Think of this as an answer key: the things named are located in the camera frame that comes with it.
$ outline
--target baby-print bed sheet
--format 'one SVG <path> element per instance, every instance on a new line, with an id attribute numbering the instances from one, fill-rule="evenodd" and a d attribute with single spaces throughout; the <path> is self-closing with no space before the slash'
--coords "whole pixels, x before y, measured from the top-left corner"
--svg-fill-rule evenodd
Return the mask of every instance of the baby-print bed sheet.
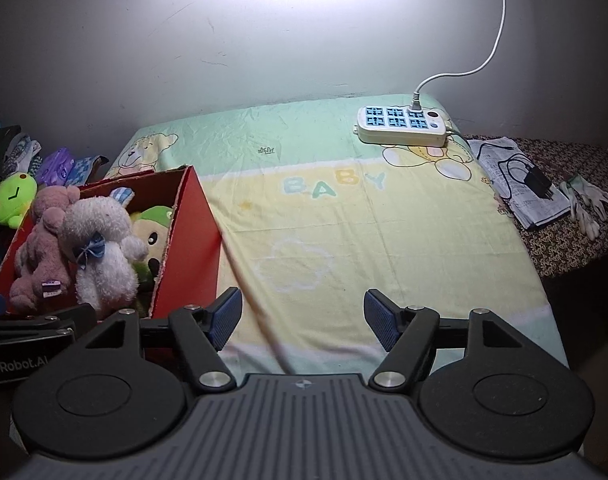
<path id="1" fill-rule="evenodd" d="M 566 363 L 520 235 L 465 143 L 380 146 L 353 134 L 361 106 L 410 101 L 298 102 L 158 124 L 139 130 L 109 170 L 195 167 L 223 235 L 218 290 L 244 295 L 221 352 L 238 380 L 368 378 L 385 356 L 364 321 L 369 288 L 443 317 L 490 308 Z M 439 351 L 435 366 L 461 355 Z"/>

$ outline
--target metal bolt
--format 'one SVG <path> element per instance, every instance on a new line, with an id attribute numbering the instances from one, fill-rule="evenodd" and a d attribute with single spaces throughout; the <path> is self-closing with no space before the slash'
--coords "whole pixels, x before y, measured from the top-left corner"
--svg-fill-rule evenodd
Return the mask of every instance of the metal bolt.
<path id="1" fill-rule="evenodd" d="M 406 377 L 399 372 L 380 372 L 373 377 L 373 382 L 382 388 L 397 388 L 406 381 Z"/>
<path id="2" fill-rule="evenodd" d="M 200 383 L 211 388 L 221 388 L 231 381 L 230 375 L 224 372 L 206 372 L 200 375 Z"/>

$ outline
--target blue gripper pad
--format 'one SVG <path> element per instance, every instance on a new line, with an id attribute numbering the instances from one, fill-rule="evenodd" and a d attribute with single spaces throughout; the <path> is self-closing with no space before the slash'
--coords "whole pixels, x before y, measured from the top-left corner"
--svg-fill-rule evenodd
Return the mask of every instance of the blue gripper pad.
<path id="1" fill-rule="evenodd" d="M 400 312 L 402 309 L 380 291 L 371 289 L 364 294 L 364 319 L 387 352 L 402 335 Z"/>
<path id="2" fill-rule="evenodd" d="M 226 341 L 242 317 L 242 293 L 231 287 L 206 310 L 212 313 L 212 320 L 206 337 L 216 351 L 224 348 Z"/>

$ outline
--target green frog plush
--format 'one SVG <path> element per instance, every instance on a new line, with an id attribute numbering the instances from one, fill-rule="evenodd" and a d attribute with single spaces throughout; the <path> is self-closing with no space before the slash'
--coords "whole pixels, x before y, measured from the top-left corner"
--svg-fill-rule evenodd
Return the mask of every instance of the green frog plush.
<path id="1" fill-rule="evenodd" d="M 130 307 L 137 310 L 140 317 L 148 316 L 172 217 L 173 209 L 164 205 L 156 205 L 146 209 L 143 213 L 130 215 L 130 220 L 133 222 L 133 234 L 148 247 L 148 256 L 144 258 L 144 261 L 133 263 L 139 286 L 138 296 Z"/>
<path id="2" fill-rule="evenodd" d="M 37 193 L 37 183 L 28 173 L 14 173 L 0 182 L 0 225 L 17 229 Z"/>

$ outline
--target stuffed toy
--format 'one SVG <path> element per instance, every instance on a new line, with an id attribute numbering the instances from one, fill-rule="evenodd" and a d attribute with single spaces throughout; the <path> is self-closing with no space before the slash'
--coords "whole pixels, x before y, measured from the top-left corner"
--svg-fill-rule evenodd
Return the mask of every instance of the stuffed toy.
<path id="1" fill-rule="evenodd" d="M 148 316 L 153 300 L 153 290 L 158 280 L 159 270 L 168 242 L 168 231 L 171 225 L 173 209 L 165 205 L 156 205 L 142 213 L 132 213 L 133 234 L 148 247 L 148 256 L 143 262 L 133 263 L 138 276 L 138 295 L 131 307 L 138 311 L 140 317 Z"/>
<path id="2" fill-rule="evenodd" d="M 37 183 L 27 173 L 14 173 L 0 182 L 0 225 L 20 227 L 35 193 Z"/>
<path id="3" fill-rule="evenodd" d="M 34 227 L 15 253 L 15 272 L 9 300 L 18 314 L 39 314 L 44 286 L 60 282 L 60 293 L 68 294 L 71 284 L 68 260 L 60 251 L 57 232 L 66 210 L 79 200 L 75 186 L 51 186 L 40 190 L 31 204 Z"/>
<path id="4" fill-rule="evenodd" d="M 173 209 L 165 205 L 156 205 L 136 216 L 130 216 L 134 220 L 133 234 L 148 245 L 148 257 L 144 264 L 153 278 L 159 274 L 172 216 Z"/>
<path id="5" fill-rule="evenodd" d="M 100 318 L 133 301 L 138 279 L 131 263 L 148 253 L 146 244 L 131 231 L 122 205 L 126 202 L 116 200 L 114 193 L 73 204 L 58 232 L 63 253 L 78 264 L 78 302 L 91 304 Z"/>

